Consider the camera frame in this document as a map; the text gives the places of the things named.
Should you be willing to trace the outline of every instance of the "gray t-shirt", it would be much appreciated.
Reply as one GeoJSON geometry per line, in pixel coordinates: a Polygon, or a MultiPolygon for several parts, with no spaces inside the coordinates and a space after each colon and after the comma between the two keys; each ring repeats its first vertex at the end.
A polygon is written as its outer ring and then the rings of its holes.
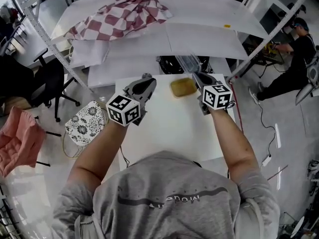
{"type": "Polygon", "coordinates": [[[268,182],[260,171],[248,171],[236,183],[160,152],[115,174],[94,193],[81,183],[67,184],[54,210],[53,238],[248,239],[236,235],[238,230],[275,239],[279,207],[268,182]],[[238,217],[246,219],[236,226],[238,217]]]}

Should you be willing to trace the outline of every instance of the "black cap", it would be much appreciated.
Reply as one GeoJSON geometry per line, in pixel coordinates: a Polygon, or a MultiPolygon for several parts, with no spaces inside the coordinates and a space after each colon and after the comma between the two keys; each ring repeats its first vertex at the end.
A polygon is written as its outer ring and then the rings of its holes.
{"type": "Polygon", "coordinates": [[[307,25],[307,23],[305,22],[304,19],[302,19],[302,18],[295,18],[295,20],[294,20],[294,26],[296,26],[297,24],[300,25],[300,26],[302,26],[302,27],[305,29],[305,31],[308,31],[308,32],[309,32],[308,25],[307,25]]]}

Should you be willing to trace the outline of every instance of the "sneaker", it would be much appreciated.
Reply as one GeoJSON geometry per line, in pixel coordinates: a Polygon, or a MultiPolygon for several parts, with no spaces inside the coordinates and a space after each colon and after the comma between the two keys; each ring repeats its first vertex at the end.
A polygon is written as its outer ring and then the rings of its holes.
{"type": "Polygon", "coordinates": [[[263,92],[265,89],[264,85],[261,82],[258,82],[258,89],[260,92],[263,92]]]}
{"type": "Polygon", "coordinates": [[[248,89],[250,96],[253,98],[255,104],[259,104],[258,98],[256,97],[255,93],[252,92],[251,87],[248,89]]]}

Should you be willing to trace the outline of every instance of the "red and white checkered cloth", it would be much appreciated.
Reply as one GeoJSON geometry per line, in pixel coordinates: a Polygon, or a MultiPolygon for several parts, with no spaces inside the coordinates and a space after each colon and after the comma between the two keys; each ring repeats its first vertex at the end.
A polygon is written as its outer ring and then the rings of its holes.
{"type": "Polygon", "coordinates": [[[77,40],[112,41],[148,25],[163,23],[172,14],[158,0],[115,0],[77,23],[64,36],[77,40]]]}

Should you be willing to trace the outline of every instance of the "white metal frame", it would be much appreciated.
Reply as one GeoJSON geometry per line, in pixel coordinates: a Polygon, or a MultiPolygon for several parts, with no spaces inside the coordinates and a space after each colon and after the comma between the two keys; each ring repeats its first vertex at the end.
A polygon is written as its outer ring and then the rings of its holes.
{"type": "Polygon", "coordinates": [[[76,73],[71,67],[69,62],[65,59],[63,54],[58,50],[55,44],[51,42],[51,38],[48,36],[48,34],[43,29],[42,25],[38,21],[38,15],[34,15],[31,4],[27,0],[17,0],[20,7],[22,8],[25,16],[30,20],[31,25],[34,27],[35,31],[38,33],[38,35],[41,37],[41,39],[44,41],[48,49],[53,53],[53,55],[61,62],[61,64],[65,67],[65,69],[78,81],[78,83],[85,89],[91,91],[87,84],[83,81],[82,77],[80,77],[81,74],[83,74],[81,71],[76,73]]]}
{"type": "Polygon", "coordinates": [[[236,69],[232,72],[232,75],[227,78],[228,82],[234,82],[235,76],[265,47],[265,45],[270,42],[274,36],[285,26],[288,20],[295,14],[295,12],[300,8],[300,6],[305,2],[305,0],[297,0],[295,5],[288,11],[286,16],[280,21],[280,23],[273,29],[273,31],[268,35],[266,39],[248,56],[248,59],[243,61],[240,65],[237,65],[236,69]]]}

